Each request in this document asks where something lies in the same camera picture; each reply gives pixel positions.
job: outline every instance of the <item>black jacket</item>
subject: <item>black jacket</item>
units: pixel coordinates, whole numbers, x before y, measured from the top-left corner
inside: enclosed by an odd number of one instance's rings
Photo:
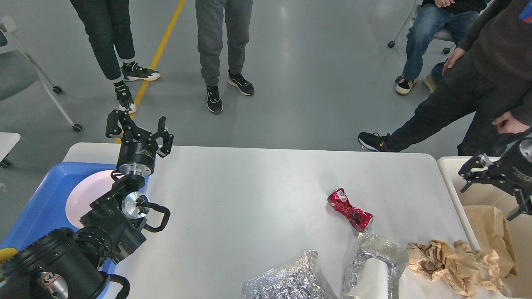
[[[443,7],[448,13],[462,13],[466,11],[476,11],[481,12],[486,8],[486,5],[489,3],[489,0],[454,0],[454,4],[450,6]],[[421,6],[425,4],[434,4],[434,0],[423,0]]]

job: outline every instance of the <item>brown paper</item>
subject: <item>brown paper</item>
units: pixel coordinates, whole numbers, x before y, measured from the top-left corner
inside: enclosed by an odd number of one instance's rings
[[[498,255],[493,249],[472,251],[463,240],[449,244],[431,240],[427,245],[410,243],[409,268],[432,281],[443,279],[464,298],[477,294],[476,286],[488,290],[501,290],[498,275]]]
[[[499,255],[499,275],[501,278],[518,275],[516,254],[508,229],[508,221],[503,212],[490,205],[464,206],[478,244],[482,249],[494,249]]]

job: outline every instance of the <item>trash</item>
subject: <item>trash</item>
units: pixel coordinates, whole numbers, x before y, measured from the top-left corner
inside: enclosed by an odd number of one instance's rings
[[[358,283],[344,298],[388,299],[388,265],[376,258],[365,262]]]
[[[306,250],[295,262],[244,283],[242,299],[338,299],[321,273],[318,253]]]
[[[344,272],[344,295],[347,295],[358,283],[364,264],[375,258],[388,265],[388,298],[399,298],[399,279],[408,264],[408,252],[399,244],[390,242],[375,234],[358,235],[358,242],[348,257]]]
[[[349,199],[343,188],[336,189],[327,197],[327,201],[337,212],[345,216],[349,220],[349,223],[359,232],[365,232],[373,221],[373,214],[353,207],[349,203]]]
[[[493,249],[470,250],[463,240],[452,249],[444,241],[431,240],[427,245],[408,244],[409,268],[433,281],[442,278],[463,298],[477,295],[476,286],[501,290],[498,255]]]

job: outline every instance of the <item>floor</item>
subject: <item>floor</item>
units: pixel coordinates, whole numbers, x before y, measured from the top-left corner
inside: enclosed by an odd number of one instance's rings
[[[136,59],[142,66],[154,61],[179,3],[131,0]],[[392,132],[429,95],[421,82],[408,96],[394,91],[405,62],[407,30],[394,48],[387,44],[410,7],[397,0],[255,1],[243,75],[256,94],[245,97],[225,83],[224,49],[224,111],[214,115],[205,105],[194,1],[185,1],[158,60],[161,78],[149,83],[134,121],[155,130],[159,117],[166,116],[175,145],[361,151],[356,140],[360,131]],[[114,90],[68,1],[3,0],[2,15],[18,23],[17,36],[63,88],[57,99],[83,131],[71,130],[39,83],[0,103],[0,131],[22,136],[9,154],[13,164],[0,168],[0,240],[70,146],[114,142],[104,131],[107,115],[117,108]],[[17,48],[14,38],[7,38],[10,44],[2,52]],[[442,49],[448,45],[431,43],[420,79],[445,59]],[[141,82],[129,86],[136,94]],[[456,155],[471,119],[469,115],[405,152],[435,159]]]

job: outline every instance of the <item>white sneaker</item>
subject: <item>white sneaker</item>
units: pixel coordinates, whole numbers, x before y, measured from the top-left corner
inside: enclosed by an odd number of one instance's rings
[[[126,107],[122,106],[121,104],[118,104],[118,110],[125,111]],[[131,102],[131,104],[129,105],[128,114],[132,114],[135,111],[137,111],[137,105],[135,105],[135,103]]]
[[[417,78],[412,81],[406,81],[405,79],[401,79],[401,81],[397,83],[397,86],[395,86],[395,92],[402,96],[405,96],[410,92],[412,86],[414,86],[417,82]]]
[[[429,74],[426,78],[423,79],[423,84],[427,86],[430,93],[433,93],[436,90],[436,82],[432,74]]]

